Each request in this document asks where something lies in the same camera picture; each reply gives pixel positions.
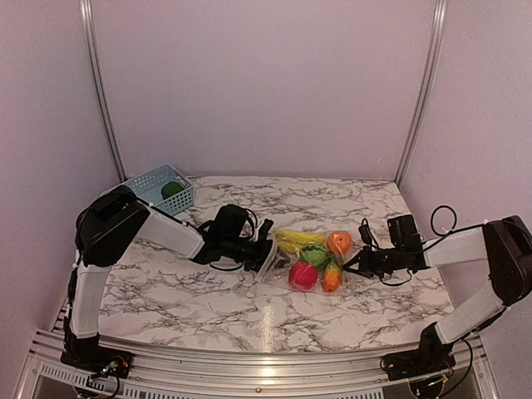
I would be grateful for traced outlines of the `clear zip top bag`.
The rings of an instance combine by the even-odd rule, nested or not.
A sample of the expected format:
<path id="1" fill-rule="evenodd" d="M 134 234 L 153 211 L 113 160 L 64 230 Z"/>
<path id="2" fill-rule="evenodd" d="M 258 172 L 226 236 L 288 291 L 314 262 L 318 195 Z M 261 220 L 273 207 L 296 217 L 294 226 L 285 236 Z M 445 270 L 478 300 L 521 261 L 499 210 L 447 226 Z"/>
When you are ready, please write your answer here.
<path id="1" fill-rule="evenodd" d="M 342 269 L 353 256 L 349 232 L 276 229 L 273 236 L 276 252 L 257 273 L 257 282 L 327 296 L 346 295 L 356 287 L 356 279 Z"/>

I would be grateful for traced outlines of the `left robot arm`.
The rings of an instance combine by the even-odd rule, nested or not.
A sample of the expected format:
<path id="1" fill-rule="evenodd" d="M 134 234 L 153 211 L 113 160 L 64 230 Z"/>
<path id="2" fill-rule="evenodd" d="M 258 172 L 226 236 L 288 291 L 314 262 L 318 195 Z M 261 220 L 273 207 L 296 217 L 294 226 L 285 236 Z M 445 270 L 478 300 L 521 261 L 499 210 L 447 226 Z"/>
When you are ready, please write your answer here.
<path id="1" fill-rule="evenodd" d="M 200 265 L 230 259 L 237 268 L 260 273 L 278 252 L 266 219 L 257 233 L 242 236 L 249 214 L 237 205 L 224 205 L 213 220 L 195 227 L 157 209 L 126 185 L 98 197 L 76 220 L 76 262 L 68 287 L 64 322 L 65 350 L 84 368 L 105 362 L 99 344 L 98 313 L 111 268 L 136 239 L 166 247 Z"/>

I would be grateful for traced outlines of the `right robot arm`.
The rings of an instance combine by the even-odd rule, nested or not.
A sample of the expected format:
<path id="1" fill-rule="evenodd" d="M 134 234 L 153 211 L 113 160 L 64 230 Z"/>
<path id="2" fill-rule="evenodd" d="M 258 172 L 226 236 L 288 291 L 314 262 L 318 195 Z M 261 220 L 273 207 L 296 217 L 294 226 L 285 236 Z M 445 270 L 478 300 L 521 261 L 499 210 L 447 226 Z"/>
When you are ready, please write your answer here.
<path id="1" fill-rule="evenodd" d="M 387 221 L 391 247 L 378 246 L 367 222 L 359 227 L 363 248 L 342 266 L 366 278 L 384 278 L 398 270 L 410 274 L 436 269 L 446 284 L 462 287 L 454 309 L 426 328 L 411 364 L 429 372 L 444 349 L 483 328 L 531 293 L 531 232 L 517 215 L 484 221 L 425 241 L 410 214 Z"/>

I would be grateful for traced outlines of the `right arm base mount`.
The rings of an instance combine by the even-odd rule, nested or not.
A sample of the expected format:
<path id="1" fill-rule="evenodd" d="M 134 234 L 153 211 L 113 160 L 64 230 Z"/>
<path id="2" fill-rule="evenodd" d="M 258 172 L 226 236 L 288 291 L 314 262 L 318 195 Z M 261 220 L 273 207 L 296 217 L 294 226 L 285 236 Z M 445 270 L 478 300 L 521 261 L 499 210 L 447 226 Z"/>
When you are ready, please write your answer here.
<path id="1" fill-rule="evenodd" d="M 453 368 L 456 360 L 453 351 L 444 350 L 436 354 L 419 349 L 390 353 L 381 358 L 380 367 L 390 381 L 419 377 L 447 368 Z"/>

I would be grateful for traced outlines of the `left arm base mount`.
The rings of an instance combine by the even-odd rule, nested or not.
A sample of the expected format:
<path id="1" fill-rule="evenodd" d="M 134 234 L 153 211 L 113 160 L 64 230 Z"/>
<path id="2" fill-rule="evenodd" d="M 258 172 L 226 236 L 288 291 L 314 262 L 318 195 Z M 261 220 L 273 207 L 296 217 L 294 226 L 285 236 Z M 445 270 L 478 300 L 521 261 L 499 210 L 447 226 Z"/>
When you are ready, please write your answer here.
<path id="1" fill-rule="evenodd" d="M 132 360 L 131 352 L 100 346 L 83 347 L 76 351 L 64 350 L 61 355 L 61 363 L 93 374 L 116 362 L 117 366 L 113 370 L 119 378 L 128 377 Z"/>

